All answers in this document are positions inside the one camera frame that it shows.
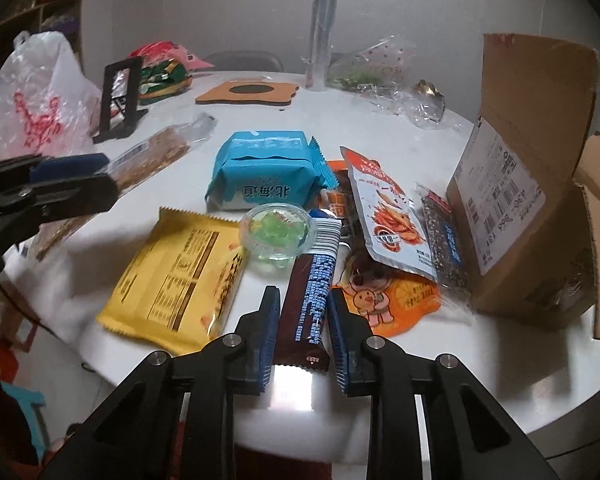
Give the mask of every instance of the round table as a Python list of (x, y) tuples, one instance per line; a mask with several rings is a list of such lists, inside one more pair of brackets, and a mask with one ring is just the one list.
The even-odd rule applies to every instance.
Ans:
[[(270, 78), (301, 88), (288, 107), (196, 105), (197, 95), (230, 78)], [(154, 349), (104, 330), (94, 316), (109, 298), (126, 265), (148, 236), (158, 208), (205, 212), (204, 194), (218, 149), (239, 130), (303, 130), (315, 136), (327, 160), (340, 145), (378, 160), (409, 190), (421, 182), (444, 193), (472, 124), (447, 110), (443, 124), (421, 130), (405, 117), (387, 114), (350, 93), (302, 88), (292, 74), (216, 73), (194, 80), (190, 90), (151, 106), (128, 139), (98, 146), (117, 156), (169, 124), (191, 121), (201, 111), (218, 119), (210, 140), (122, 197), (111, 211), (88, 222), (45, 260), (32, 263), (15, 251), (6, 272), (43, 322), (113, 384)], [(240, 218), (241, 214), (227, 214)], [(256, 310), (266, 285), (282, 295), (290, 267), (263, 274), (248, 264), (225, 332)], [(593, 309), (560, 332), (544, 332), (496, 317), (465, 322), (424, 317), (393, 338), (405, 351), (426, 358), (458, 356), (529, 433), (570, 412), (600, 389), (600, 341), (592, 339)], [(252, 449), (321, 462), (366, 463), (369, 399), (347, 399), (333, 376), (295, 367), (274, 367), (260, 397), (235, 399), (235, 441)], [(429, 459), (422, 406), (418, 402), (422, 456)]]

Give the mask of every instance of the transparent plastic container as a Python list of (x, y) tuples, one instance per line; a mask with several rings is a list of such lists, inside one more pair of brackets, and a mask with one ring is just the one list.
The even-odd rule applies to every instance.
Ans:
[(240, 241), (261, 260), (289, 260), (314, 244), (315, 225), (304, 209), (290, 204), (265, 204), (242, 218)]

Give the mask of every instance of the wooden board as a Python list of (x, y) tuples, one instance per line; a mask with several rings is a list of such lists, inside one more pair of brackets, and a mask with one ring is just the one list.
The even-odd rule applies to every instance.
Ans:
[(298, 85), (269, 81), (226, 81), (196, 98), (196, 104), (226, 103), (237, 105), (287, 106)]

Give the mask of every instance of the clear tube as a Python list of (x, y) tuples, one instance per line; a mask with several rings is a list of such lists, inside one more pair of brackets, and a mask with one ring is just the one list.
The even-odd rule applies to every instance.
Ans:
[(305, 88), (323, 91), (327, 88), (327, 71), (331, 62), (331, 29), (338, 0), (314, 0), (309, 36), (309, 65)]

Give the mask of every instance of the blue snack package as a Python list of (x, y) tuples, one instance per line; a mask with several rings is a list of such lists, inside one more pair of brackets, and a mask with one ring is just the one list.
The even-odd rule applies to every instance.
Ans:
[(337, 185), (318, 142), (307, 143), (304, 132), (235, 132), (216, 155), (205, 198), (225, 210), (273, 202), (302, 207)]

